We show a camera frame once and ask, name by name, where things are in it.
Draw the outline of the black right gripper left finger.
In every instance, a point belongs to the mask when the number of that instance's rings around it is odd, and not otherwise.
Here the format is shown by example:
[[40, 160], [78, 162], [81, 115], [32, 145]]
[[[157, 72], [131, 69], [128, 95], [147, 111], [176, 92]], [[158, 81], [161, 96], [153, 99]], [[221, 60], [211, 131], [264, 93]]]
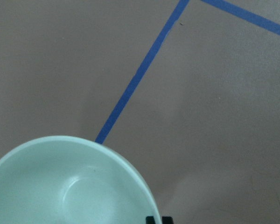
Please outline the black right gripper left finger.
[[146, 224], [156, 224], [155, 219], [153, 216], [146, 217]]

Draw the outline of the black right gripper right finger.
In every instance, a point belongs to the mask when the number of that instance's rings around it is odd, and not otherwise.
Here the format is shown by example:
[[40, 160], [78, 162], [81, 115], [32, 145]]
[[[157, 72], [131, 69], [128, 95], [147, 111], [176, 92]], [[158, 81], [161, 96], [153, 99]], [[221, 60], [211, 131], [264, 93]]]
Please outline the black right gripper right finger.
[[162, 224], [173, 224], [173, 218], [170, 216], [163, 216], [161, 220]]

